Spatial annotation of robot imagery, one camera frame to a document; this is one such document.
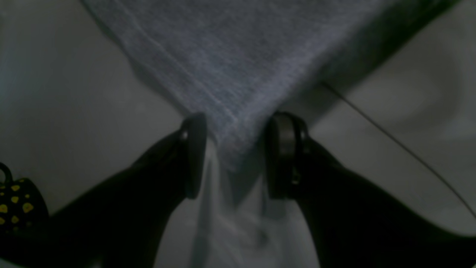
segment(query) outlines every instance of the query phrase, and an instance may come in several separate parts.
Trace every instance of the black cable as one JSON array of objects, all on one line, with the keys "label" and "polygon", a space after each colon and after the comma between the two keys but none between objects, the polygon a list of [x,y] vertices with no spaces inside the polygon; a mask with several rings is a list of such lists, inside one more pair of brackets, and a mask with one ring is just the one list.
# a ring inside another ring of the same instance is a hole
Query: black cable
[{"label": "black cable", "polygon": [[323,82],[322,85],[327,88],[329,91],[334,93],[337,97],[339,97],[342,101],[347,103],[352,109],[354,109],[357,113],[363,116],[367,121],[369,121],[372,125],[374,125],[378,130],[380,130],[383,134],[387,135],[392,141],[398,144],[402,149],[404,149],[407,153],[409,153],[412,157],[414,157],[420,164],[422,164],[425,168],[427,168],[433,175],[435,175],[443,184],[445,184],[463,203],[463,205],[469,210],[471,215],[476,219],[476,212],[471,209],[469,204],[462,198],[462,196],[440,175],[434,168],[432,168],[429,164],[427,164],[423,159],[421,159],[417,154],[412,152],[408,147],[406,147],[401,141],[395,138],[392,134],[390,134],[387,130],[381,127],[377,122],[375,122],[372,118],[366,115],[362,110],[360,110],[357,106],[347,100],[342,94],[340,94],[337,90],[335,90],[332,86],[328,83]]}]

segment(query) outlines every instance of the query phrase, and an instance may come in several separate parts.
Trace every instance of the yellow polka dot pattern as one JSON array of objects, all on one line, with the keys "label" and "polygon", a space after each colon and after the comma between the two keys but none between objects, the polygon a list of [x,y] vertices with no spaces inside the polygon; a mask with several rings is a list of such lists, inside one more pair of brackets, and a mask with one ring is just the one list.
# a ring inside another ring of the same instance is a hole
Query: yellow polka dot pattern
[{"label": "yellow polka dot pattern", "polygon": [[8,213],[8,207],[5,204],[0,205],[0,213]]},{"label": "yellow polka dot pattern", "polygon": [[33,205],[30,203],[23,204],[23,212],[28,213],[33,210]]}]

